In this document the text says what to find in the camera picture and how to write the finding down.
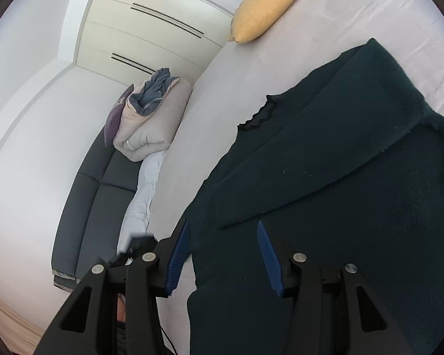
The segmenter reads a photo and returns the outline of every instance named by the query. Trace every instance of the bed sheet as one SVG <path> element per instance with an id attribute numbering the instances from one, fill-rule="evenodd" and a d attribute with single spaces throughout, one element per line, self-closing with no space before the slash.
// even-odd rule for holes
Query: bed sheet
<path id="1" fill-rule="evenodd" d="M 149 231 L 157 238 L 171 234 L 235 141 L 237 125 L 258 111 L 267 94 L 287 91 L 370 38 L 396 58 L 444 115 L 444 17 L 431 0 L 296 0 L 259 39 L 227 44 L 194 85 L 161 167 Z M 180 355 L 189 354 L 186 301 L 194 290 L 189 258 L 173 296 L 158 301 L 162 326 Z"/>

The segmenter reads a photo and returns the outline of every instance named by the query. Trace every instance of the dark green sweater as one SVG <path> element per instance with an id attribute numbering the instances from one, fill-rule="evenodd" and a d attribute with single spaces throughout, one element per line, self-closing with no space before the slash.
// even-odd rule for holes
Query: dark green sweater
<path id="1" fill-rule="evenodd" d="M 268 97 L 187 208 L 192 355 L 283 353 L 292 301 L 270 287 L 262 215 L 318 263 L 357 264 L 414 354 L 441 341 L 444 118 L 375 40 Z"/>

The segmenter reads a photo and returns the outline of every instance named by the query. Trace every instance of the mattress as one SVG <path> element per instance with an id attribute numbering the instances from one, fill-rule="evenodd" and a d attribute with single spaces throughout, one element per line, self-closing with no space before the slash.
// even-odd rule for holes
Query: mattress
<path id="1" fill-rule="evenodd" d="M 444 17 L 431 0 L 296 0 L 259 39 L 227 44 L 194 85 L 161 167 L 149 231 L 158 239 L 171 234 L 235 141 L 237 125 L 258 111 L 267 94 L 287 91 L 370 38 L 394 56 L 444 116 Z M 189 353 L 186 302 L 194 290 L 189 258 L 173 296 L 158 301 L 162 327 L 180 355 Z"/>

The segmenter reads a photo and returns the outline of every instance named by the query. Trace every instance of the metal screw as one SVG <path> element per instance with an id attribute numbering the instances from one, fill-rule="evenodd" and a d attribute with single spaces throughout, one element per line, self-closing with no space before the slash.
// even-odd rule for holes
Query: metal screw
<path id="1" fill-rule="evenodd" d="M 304 254 L 297 253 L 292 256 L 292 259 L 297 263 L 304 263 L 308 257 Z"/>
<path id="2" fill-rule="evenodd" d="M 104 271 L 105 267 L 102 264 L 96 264 L 92 267 L 92 273 L 93 274 L 102 274 L 102 272 Z"/>
<path id="3" fill-rule="evenodd" d="M 355 272 L 358 271 L 358 268 L 355 264 L 352 263 L 348 263 L 344 266 L 345 270 L 349 273 L 349 274 L 354 274 Z"/>
<path id="4" fill-rule="evenodd" d="M 156 253 L 154 252 L 147 252 L 145 253 L 145 255 L 142 256 L 143 261 L 145 262 L 152 262 L 153 260 L 156 259 Z"/>

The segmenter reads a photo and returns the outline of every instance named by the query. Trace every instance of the black cable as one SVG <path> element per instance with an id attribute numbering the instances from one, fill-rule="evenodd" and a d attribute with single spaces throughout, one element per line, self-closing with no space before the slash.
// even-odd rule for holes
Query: black cable
<path id="1" fill-rule="evenodd" d="M 173 342 L 171 342 L 171 339 L 169 339 L 168 334 L 166 333 L 166 331 L 164 330 L 164 328 L 161 327 L 161 331 L 163 331 L 164 336 L 166 337 L 166 339 L 168 340 L 169 344 L 171 344 L 171 347 L 173 347 L 174 350 L 174 355 L 178 355 L 178 351 L 176 351 L 176 349 L 174 348 Z"/>

